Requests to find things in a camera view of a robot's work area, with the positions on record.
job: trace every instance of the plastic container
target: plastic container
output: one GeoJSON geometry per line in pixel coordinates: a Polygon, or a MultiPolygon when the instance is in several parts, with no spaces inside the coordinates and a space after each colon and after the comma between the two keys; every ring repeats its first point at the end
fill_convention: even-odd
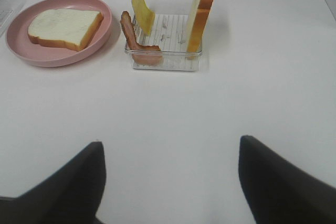
{"type": "Polygon", "coordinates": [[[155,20],[150,36],[146,36],[134,17],[136,39],[144,46],[158,45],[161,51],[131,50],[126,43],[125,53],[129,55],[132,67],[134,69],[197,71],[199,58],[202,55],[202,42],[197,52],[186,52],[185,39],[186,22],[193,0],[145,1],[148,8],[155,12],[155,20]]]}
{"type": "Polygon", "coordinates": [[[23,5],[23,0],[0,0],[0,37],[23,5]]]}

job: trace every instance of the bread slice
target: bread slice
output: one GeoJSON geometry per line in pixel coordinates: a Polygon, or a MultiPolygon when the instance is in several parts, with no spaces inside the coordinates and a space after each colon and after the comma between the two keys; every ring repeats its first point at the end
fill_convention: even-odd
{"type": "Polygon", "coordinates": [[[48,9],[28,27],[32,43],[80,51],[87,47],[103,15],[95,10],[48,9]]]}
{"type": "Polygon", "coordinates": [[[186,25],[187,52],[198,50],[212,2],[213,0],[193,0],[186,25]]]}

